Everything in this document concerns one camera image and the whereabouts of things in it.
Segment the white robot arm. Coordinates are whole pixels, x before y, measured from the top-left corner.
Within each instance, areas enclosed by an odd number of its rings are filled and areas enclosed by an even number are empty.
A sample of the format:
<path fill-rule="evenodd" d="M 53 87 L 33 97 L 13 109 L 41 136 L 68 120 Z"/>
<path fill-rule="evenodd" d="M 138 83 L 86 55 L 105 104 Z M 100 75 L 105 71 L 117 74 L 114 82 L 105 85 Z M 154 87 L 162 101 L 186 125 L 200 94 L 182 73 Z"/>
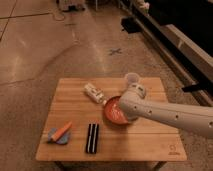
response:
<path fill-rule="evenodd" d="M 213 139 L 213 107 L 146 100 L 146 89 L 130 84 L 119 99 L 119 108 L 128 121 L 144 117 Z"/>

